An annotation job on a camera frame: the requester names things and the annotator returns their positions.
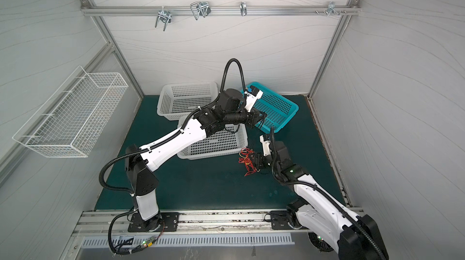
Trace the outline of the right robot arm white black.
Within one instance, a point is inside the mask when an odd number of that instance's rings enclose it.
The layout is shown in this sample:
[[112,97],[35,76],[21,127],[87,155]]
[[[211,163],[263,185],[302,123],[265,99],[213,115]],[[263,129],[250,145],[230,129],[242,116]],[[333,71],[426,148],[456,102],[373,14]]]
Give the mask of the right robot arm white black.
[[292,161],[288,148],[275,134],[260,137],[261,160],[281,185],[298,199],[287,207],[291,228],[306,228],[325,243],[341,260],[387,260],[385,243],[375,220],[360,216],[337,201],[300,164]]

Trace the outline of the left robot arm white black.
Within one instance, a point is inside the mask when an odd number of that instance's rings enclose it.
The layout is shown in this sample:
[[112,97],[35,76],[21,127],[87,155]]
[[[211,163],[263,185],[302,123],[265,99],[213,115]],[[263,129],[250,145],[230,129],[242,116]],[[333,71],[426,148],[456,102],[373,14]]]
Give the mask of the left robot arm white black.
[[[102,167],[98,175],[99,184],[109,191],[129,193],[133,200],[133,211],[142,221],[161,220],[156,199],[159,181],[155,171],[166,161],[186,147],[225,130],[228,124],[243,124],[253,128],[264,122],[266,113],[254,106],[263,95],[259,88],[247,88],[245,79],[241,78],[241,91],[225,89],[226,78],[232,64],[238,66],[241,76],[244,75],[238,59],[232,58],[227,61],[217,97],[211,103],[191,111],[181,127],[156,141],[127,151],[126,154],[110,160]],[[126,161],[125,172],[130,180],[130,187],[111,186],[105,180],[106,171],[121,160]]]

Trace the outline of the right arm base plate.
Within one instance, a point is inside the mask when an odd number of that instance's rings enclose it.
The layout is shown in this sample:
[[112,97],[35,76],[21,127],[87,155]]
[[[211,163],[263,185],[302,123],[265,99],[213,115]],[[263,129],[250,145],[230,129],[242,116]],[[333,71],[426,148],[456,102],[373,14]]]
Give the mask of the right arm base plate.
[[264,216],[264,221],[270,223],[272,230],[300,230],[302,226],[296,226],[289,222],[287,211],[272,210]]

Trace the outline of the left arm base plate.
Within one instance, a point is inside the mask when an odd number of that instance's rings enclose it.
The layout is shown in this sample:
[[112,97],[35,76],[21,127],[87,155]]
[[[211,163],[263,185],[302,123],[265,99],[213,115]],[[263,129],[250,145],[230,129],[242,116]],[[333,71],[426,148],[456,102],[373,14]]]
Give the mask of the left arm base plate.
[[134,213],[130,218],[128,232],[175,232],[178,228],[179,213],[159,212],[149,220],[143,220],[139,213]]

